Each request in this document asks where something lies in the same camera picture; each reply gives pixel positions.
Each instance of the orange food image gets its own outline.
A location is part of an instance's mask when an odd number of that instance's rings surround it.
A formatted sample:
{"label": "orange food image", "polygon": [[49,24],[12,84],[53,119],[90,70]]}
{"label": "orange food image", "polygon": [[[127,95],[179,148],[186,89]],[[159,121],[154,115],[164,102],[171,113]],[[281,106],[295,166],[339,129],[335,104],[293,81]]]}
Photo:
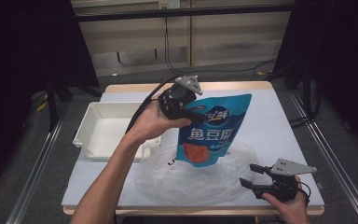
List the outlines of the orange food image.
{"label": "orange food image", "polygon": [[185,155],[192,162],[204,162],[209,160],[209,150],[206,146],[184,143]]}

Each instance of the white table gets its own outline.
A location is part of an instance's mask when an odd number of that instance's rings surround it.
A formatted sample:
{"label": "white table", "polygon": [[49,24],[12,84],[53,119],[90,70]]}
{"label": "white table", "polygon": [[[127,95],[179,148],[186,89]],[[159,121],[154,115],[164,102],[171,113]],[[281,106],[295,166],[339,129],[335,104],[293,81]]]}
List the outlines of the white table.
{"label": "white table", "polygon": [[[212,82],[201,83],[204,93],[200,98],[211,96],[251,93],[253,95],[249,109],[241,125],[235,142],[252,148],[259,164],[271,166],[279,158],[307,164],[299,148],[292,129],[282,110],[275,90],[268,82]],[[142,102],[157,84],[109,86],[101,102]],[[177,129],[168,130],[161,138],[161,148],[177,143]],[[76,205],[90,184],[106,165],[103,161],[93,161],[80,153],[68,188],[62,200],[65,214],[72,215]],[[235,200],[200,202],[192,204],[162,203],[150,200],[135,186],[139,164],[134,163],[124,184],[117,206],[118,215],[126,216],[267,216],[277,215],[276,211],[264,200],[257,200],[249,189]],[[324,212],[324,201],[311,174],[301,175],[301,180],[311,189],[309,215]],[[271,184],[267,175],[255,175],[255,184]]]}

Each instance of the white tray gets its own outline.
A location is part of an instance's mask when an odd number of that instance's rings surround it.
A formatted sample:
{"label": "white tray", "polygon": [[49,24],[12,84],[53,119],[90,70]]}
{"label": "white tray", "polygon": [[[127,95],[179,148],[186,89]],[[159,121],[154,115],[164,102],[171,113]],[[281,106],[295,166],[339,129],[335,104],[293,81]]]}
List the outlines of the white tray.
{"label": "white tray", "polygon": [[[81,147],[87,157],[108,160],[127,130],[132,115],[141,103],[90,103],[74,138],[74,145]],[[161,136],[147,140],[145,144],[159,146]],[[142,158],[142,146],[138,148],[135,162]]]}

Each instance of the human hand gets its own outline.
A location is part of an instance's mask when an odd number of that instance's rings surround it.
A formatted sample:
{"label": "human hand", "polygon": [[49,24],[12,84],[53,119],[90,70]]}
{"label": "human hand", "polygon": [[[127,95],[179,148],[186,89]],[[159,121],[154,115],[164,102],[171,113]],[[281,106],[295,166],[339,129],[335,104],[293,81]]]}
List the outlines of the human hand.
{"label": "human hand", "polygon": [[182,128],[191,124],[190,119],[167,119],[159,109],[158,101],[152,101],[135,121],[130,133],[141,142],[156,138],[170,128]]}
{"label": "human hand", "polygon": [[[296,180],[297,182],[300,182],[300,178],[298,176],[296,176]],[[310,223],[307,215],[306,198],[300,191],[292,201],[286,203],[281,203],[278,199],[268,193],[264,193],[262,197],[278,209],[283,220],[287,224]]]}

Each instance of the gray floor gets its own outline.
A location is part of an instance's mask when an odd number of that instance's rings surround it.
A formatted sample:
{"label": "gray floor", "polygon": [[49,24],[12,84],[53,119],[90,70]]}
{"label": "gray floor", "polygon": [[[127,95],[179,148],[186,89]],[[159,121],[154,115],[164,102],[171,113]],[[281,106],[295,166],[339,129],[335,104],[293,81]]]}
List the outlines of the gray floor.
{"label": "gray floor", "polygon": [[[200,71],[209,71],[199,72],[200,80],[249,80],[253,73],[252,70],[247,72],[217,72],[217,70],[245,70],[258,63],[252,60],[247,63],[226,63],[224,61],[225,57],[235,57],[235,55],[231,53],[221,53],[220,55],[222,56],[220,59],[222,60],[221,63],[225,64],[197,68],[197,70]],[[269,59],[269,56],[272,56],[271,58],[274,57],[273,54],[268,53],[263,57]],[[110,84],[159,82],[165,77],[172,75],[169,70],[166,70],[166,67],[163,67],[164,70],[158,71],[150,69],[153,70],[150,72],[137,70],[133,66],[127,66],[125,64],[121,66],[122,70],[127,69],[130,71],[132,69],[131,73],[133,74],[125,76],[100,76],[100,91],[104,90],[104,88]],[[272,67],[273,64],[268,64],[259,70],[268,71],[272,69]],[[263,75],[255,75],[254,80],[263,79],[264,77]],[[290,97],[290,92],[285,89],[282,80],[278,79],[272,83],[287,118],[298,118],[298,111]],[[68,111],[63,118],[60,134],[49,154],[48,161],[44,166],[43,173],[38,181],[22,223],[66,223],[69,221],[69,217],[62,212],[61,200],[79,153],[79,149],[73,146],[72,139],[89,102],[99,101],[99,98],[87,95],[78,89],[71,89],[71,91],[74,94],[74,100],[71,103],[66,103],[68,104]],[[347,131],[344,120],[325,98],[322,99],[321,110],[316,118],[316,122],[323,131],[332,149],[336,152],[344,169],[358,188],[358,135]],[[42,148],[48,136],[48,126],[48,110],[46,108],[39,112],[33,110],[24,125],[22,131],[23,137],[19,142],[18,150],[16,150],[16,153],[13,155],[12,160],[4,172],[0,174],[0,223],[6,222],[28,175],[32,171],[40,148]],[[321,150],[311,136],[307,125],[295,128],[294,133],[308,164],[318,167],[318,173],[314,174],[316,182],[324,185],[324,189],[321,189],[321,193],[325,201],[325,212],[321,216],[312,217],[311,222],[358,223],[358,214],[353,209],[351,201],[338,183],[335,174],[332,172]]]}

